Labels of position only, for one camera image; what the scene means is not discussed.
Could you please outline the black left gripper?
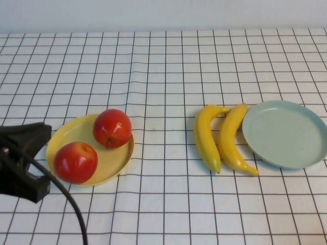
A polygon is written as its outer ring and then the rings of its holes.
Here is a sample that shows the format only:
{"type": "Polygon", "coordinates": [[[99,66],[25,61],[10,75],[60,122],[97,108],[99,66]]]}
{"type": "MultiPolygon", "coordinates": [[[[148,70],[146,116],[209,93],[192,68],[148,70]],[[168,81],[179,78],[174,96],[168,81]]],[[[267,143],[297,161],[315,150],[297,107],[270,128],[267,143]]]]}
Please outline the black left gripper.
{"type": "Polygon", "coordinates": [[[1,193],[17,195],[33,203],[50,193],[50,180],[46,176],[28,176],[30,164],[22,156],[22,153],[36,156],[50,138],[51,126],[43,122],[1,127],[1,193]],[[22,153],[12,150],[9,144],[22,153]]]}

